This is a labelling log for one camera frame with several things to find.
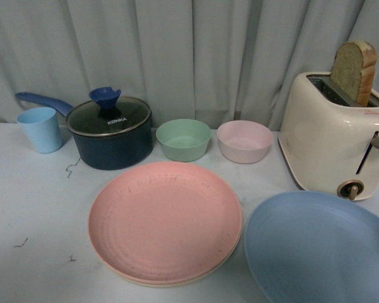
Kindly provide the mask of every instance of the konka logo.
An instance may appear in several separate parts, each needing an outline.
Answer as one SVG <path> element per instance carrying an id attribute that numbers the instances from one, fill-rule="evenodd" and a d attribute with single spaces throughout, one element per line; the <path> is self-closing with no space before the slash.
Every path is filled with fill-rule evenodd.
<path id="1" fill-rule="evenodd" d="M 111 121 L 108 121 L 107 124 L 111 125 L 111 124 L 122 122 L 122 121 L 127 121 L 127 118 L 119 118 L 119 119 L 111 120 Z"/>

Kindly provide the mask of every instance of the bowl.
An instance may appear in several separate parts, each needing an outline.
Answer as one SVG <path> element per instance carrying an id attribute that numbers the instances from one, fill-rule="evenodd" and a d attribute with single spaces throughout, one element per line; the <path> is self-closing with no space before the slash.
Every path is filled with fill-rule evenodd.
<path id="1" fill-rule="evenodd" d="M 271 131 L 252 121 L 230 121 L 217 130 L 220 152 L 230 161 L 250 164 L 260 161 L 272 144 Z"/>
<path id="2" fill-rule="evenodd" d="M 162 124 L 156 130 L 163 154 L 179 162 L 201 158 L 211 137 L 209 126 L 193 119 L 176 119 Z"/>

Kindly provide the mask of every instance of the pink bowl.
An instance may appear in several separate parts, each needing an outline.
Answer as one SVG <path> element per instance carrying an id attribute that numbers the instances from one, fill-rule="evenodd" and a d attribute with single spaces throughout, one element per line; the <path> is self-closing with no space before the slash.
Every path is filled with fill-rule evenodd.
<path id="1" fill-rule="evenodd" d="M 236 163 L 260 161 L 272 144 L 271 131 L 251 121 L 231 121 L 217 130 L 219 148 L 223 156 Z"/>

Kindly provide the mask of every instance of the toast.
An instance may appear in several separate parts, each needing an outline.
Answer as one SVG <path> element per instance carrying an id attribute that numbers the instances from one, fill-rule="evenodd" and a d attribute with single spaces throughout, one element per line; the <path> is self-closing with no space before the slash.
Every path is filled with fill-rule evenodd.
<path id="1" fill-rule="evenodd" d="M 340 46 L 331 71 L 331 80 L 360 106 L 368 105 L 378 56 L 366 41 L 349 41 Z"/>

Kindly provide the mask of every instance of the mint green bowl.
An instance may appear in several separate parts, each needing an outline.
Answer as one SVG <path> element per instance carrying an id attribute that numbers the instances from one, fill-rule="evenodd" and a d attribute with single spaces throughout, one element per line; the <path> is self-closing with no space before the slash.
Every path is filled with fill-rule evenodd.
<path id="1" fill-rule="evenodd" d="M 210 128 L 193 119 L 177 119 L 164 123 L 156 130 L 163 154 L 179 162 L 190 162 L 201 158 L 211 137 Z"/>

